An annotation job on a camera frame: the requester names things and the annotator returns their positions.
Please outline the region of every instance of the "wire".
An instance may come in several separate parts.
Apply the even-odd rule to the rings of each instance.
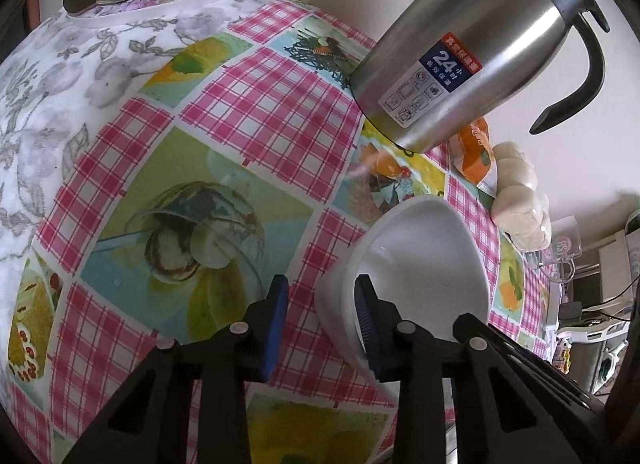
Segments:
[[[632,286],[635,282],[637,282],[637,281],[638,281],[638,278],[640,278],[640,274],[638,274],[638,276],[636,276],[636,277],[633,279],[633,281],[632,281],[629,285],[627,285],[627,286],[625,287],[625,290],[624,290],[624,291],[622,291],[619,295],[614,296],[613,298],[610,298],[610,299],[609,299],[609,300],[607,300],[607,301],[603,301],[602,303],[597,303],[596,305],[590,305],[590,306],[588,306],[588,307],[587,307],[587,309],[590,309],[590,308],[593,308],[593,307],[599,307],[599,306],[601,306],[601,305],[606,305],[607,303],[611,303],[612,301],[617,300],[618,298],[620,298],[620,296],[622,296],[623,294],[625,294],[625,293],[629,290],[629,288],[631,288],[631,286]]]
[[[611,314],[607,314],[606,312],[601,312],[600,314],[603,314],[607,318],[617,319],[618,321],[628,321],[629,323],[631,323],[630,319],[624,319],[624,318],[619,318],[618,316],[612,316]]]

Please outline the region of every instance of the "floral tablecloth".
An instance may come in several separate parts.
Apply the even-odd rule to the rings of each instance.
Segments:
[[[446,146],[408,154],[359,111],[348,75],[373,45],[299,0],[221,0],[97,30],[61,13],[2,65],[0,400],[41,462],[62,461],[158,335],[208,338],[278,273],[289,309],[270,383],[248,389],[254,462],[364,463],[387,448],[396,409],[322,332],[314,286],[418,194],[468,225],[491,323],[550,357],[548,289],[490,198]]]

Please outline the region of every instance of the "number 24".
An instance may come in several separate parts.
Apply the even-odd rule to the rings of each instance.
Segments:
[[[451,72],[458,65],[455,61],[447,61],[449,59],[449,53],[446,50],[440,51],[441,56],[434,56],[433,59],[435,62],[444,67],[444,72]]]

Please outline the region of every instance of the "black thermos handle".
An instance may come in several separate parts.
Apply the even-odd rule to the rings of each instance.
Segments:
[[[545,108],[529,130],[529,133],[534,136],[556,126],[556,124],[566,121],[571,116],[580,112],[580,110],[591,103],[594,97],[598,95],[604,83],[604,56],[598,38],[581,14],[575,17],[574,27],[580,33],[587,47],[587,54],[589,55],[589,73],[587,74],[587,79],[584,80],[584,83],[580,85],[580,88],[573,94]]]

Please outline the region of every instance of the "white plastic bowl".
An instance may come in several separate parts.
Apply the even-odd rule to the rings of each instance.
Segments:
[[[368,274],[378,297],[436,338],[470,312],[488,322],[489,283],[476,243],[445,200],[422,195],[386,213],[318,281],[316,312],[344,359],[392,402],[399,383],[379,383],[369,369],[354,304],[354,282]]]

